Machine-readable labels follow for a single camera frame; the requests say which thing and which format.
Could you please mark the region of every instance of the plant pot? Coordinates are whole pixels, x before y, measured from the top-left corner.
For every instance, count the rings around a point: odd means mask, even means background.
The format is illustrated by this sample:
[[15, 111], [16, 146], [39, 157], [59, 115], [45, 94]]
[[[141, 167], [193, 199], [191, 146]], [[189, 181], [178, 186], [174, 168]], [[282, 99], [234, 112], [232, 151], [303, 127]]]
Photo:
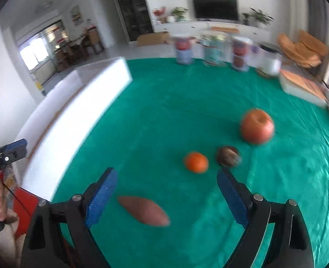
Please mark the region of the plant pot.
[[176, 17], [173, 16], [173, 15], [168, 16], [167, 17], [167, 22], [168, 23], [174, 23], [174, 22], [176, 22]]
[[256, 26], [260, 29], [267, 30], [268, 25], [259, 21], [256, 21]]

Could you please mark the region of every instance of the metal screw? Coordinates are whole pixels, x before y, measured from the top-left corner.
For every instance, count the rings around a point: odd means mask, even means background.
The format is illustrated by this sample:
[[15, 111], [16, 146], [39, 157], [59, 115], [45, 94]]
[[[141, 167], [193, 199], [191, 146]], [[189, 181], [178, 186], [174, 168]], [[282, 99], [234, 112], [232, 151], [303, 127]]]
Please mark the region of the metal screw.
[[38, 205], [39, 205], [40, 207], [45, 206], [45, 204], [46, 204], [46, 200], [44, 200], [44, 199], [39, 200]]
[[293, 207], [297, 206], [297, 202], [294, 199], [289, 199], [288, 203], [292, 205]]
[[72, 199], [73, 199], [74, 201], [79, 201], [79, 200], [81, 200], [81, 194], [75, 194], [75, 195], [73, 195]]
[[255, 193], [254, 194], [254, 199], [257, 200], [257, 201], [262, 201], [263, 200], [263, 197], [262, 197], [261, 194]]

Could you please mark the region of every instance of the table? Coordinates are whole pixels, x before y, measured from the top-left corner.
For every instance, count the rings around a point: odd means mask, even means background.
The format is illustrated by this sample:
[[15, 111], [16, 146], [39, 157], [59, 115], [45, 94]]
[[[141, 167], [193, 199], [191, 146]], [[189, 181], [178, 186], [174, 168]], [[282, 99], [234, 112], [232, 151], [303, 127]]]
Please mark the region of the table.
[[[92, 233], [113, 268], [223, 267], [243, 228], [233, 220], [217, 184], [215, 151], [232, 145], [242, 163], [232, 173], [267, 200], [297, 200], [310, 234], [317, 268], [329, 262], [329, 113], [285, 94], [277, 80], [253, 69], [191, 66], [174, 59], [128, 61], [133, 82], [92, 130], [70, 164], [54, 201], [82, 193], [111, 166], [119, 184]], [[251, 146], [239, 134], [242, 115], [258, 107], [276, 124], [274, 138]], [[206, 155], [209, 170], [183, 165], [190, 151]], [[138, 223], [119, 195], [157, 202], [168, 228]], [[253, 267], [260, 267], [269, 227]]]

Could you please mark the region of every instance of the framed picture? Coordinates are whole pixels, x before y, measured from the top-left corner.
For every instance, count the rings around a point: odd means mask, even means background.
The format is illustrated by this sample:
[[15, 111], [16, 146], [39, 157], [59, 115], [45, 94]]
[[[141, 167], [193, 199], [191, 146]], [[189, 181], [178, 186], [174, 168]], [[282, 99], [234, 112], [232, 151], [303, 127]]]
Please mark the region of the framed picture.
[[75, 26], [78, 26], [80, 24], [83, 24], [84, 20], [81, 16], [80, 8], [79, 6], [75, 6], [70, 11], [71, 19], [73, 20]]

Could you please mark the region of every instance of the black cable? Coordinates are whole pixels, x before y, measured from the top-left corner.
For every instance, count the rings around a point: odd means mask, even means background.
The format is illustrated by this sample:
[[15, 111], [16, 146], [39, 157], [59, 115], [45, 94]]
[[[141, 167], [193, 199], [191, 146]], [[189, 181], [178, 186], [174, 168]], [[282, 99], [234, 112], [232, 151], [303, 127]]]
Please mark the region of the black cable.
[[30, 214], [30, 212], [26, 209], [25, 205], [19, 200], [19, 198], [17, 198], [17, 197], [15, 196], [15, 194], [14, 194], [14, 193], [8, 188], [8, 186], [5, 185], [5, 183], [3, 182], [3, 180], [2, 180], [2, 184], [3, 184], [3, 186], [4, 186], [6, 189], [8, 189], [8, 191], [11, 193], [11, 195], [13, 195], [14, 198], [20, 203], [20, 205], [21, 205], [21, 206], [24, 208], [24, 210], [27, 212], [28, 216], [31, 218], [31, 214]]

